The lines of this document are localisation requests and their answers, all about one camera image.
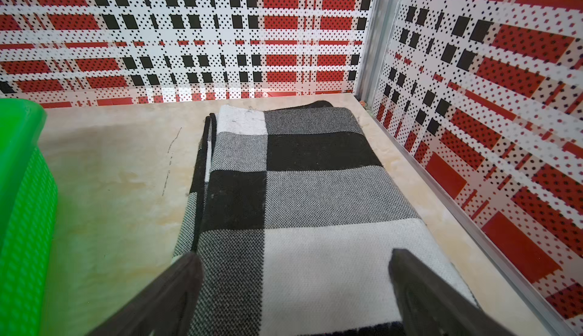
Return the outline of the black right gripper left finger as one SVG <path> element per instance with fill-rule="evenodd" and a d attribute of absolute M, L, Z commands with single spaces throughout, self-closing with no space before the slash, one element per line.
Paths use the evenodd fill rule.
<path fill-rule="evenodd" d="M 187 335 L 203 285 L 203 265 L 183 255 L 90 335 Z"/>

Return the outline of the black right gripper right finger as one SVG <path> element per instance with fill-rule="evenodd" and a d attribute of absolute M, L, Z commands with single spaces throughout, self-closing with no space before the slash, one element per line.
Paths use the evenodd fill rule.
<path fill-rule="evenodd" d="M 407 335 L 511 335 L 407 249 L 394 249 L 390 279 Z"/>

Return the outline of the grey black white checked scarf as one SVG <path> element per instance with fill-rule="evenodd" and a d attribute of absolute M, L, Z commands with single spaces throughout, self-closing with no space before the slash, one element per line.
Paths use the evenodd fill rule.
<path fill-rule="evenodd" d="M 203 265 L 190 334 L 402 335 L 395 249 L 473 299 L 350 110 L 206 117 L 174 250 Z"/>

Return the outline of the green plastic basket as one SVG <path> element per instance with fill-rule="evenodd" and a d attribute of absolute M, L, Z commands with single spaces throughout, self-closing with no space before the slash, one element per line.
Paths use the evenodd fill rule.
<path fill-rule="evenodd" d="M 39 332 L 58 188 L 39 149 L 47 114 L 1 100 L 1 333 Z"/>

